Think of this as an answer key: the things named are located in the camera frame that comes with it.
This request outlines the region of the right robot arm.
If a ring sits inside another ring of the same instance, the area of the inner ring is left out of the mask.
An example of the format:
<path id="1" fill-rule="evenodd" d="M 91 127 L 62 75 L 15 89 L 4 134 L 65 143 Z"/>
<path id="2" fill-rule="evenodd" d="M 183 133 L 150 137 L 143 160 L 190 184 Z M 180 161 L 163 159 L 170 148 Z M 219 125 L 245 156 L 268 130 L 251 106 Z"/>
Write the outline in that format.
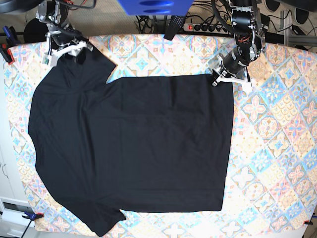
<path id="1" fill-rule="evenodd" d="M 64 55 L 72 57 L 78 64 L 83 64 L 86 51 L 93 50 L 89 40 L 71 25 L 68 14 L 72 10 L 93 9 L 96 3 L 94 0 L 92 5 L 87 6 L 85 1 L 75 4 L 71 0 L 2 0 L 0 12 L 14 14 L 27 12 L 36 7 L 36 19 L 48 28 L 43 63 L 55 67 Z"/>

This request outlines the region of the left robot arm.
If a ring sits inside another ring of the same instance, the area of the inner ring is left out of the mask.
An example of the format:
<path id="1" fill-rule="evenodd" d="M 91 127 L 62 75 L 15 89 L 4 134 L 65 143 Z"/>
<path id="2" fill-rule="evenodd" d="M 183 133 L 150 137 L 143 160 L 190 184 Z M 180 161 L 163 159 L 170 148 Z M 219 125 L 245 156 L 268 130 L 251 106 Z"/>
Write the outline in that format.
<path id="1" fill-rule="evenodd" d="M 247 67 L 256 61 L 265 50 L 265 37 L 257 0 L 222 0 L 223 6 L 231 11 L 231 24 L 228 24 L 211 1 L 215 17 L 221 25 L 233 34 L 236 46 L 225 56 L 218 55 L 218 65 L 212 69 L 212 85 L 219 83 L 241 84 L 243 91 L 250 93 L 255 80 Z"/>

